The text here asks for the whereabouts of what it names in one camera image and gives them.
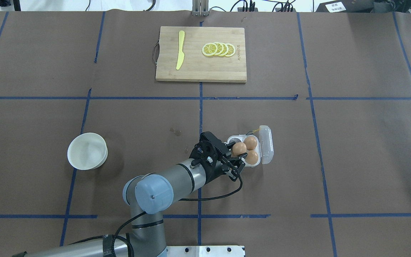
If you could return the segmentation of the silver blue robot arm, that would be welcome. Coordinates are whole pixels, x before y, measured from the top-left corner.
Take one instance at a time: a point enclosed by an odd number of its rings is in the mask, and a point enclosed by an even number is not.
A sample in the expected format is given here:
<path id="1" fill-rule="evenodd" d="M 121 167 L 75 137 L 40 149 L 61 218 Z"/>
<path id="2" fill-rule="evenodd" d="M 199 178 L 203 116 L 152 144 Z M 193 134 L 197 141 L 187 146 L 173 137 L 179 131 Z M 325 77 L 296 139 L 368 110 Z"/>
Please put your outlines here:
<path id="1" fill-rule="evenodd" d="M 199 136 L 189 158 L 161 171 L 131 179 L 122 195 L 131 218 L 115 233 L 86 238 L 18 257 L 167 257 L 163 211 L 214 179 L 227 175 L 243 186 L 241 171 L 248 150 L 243 142 L 222 142 L 207 131 Z"/>

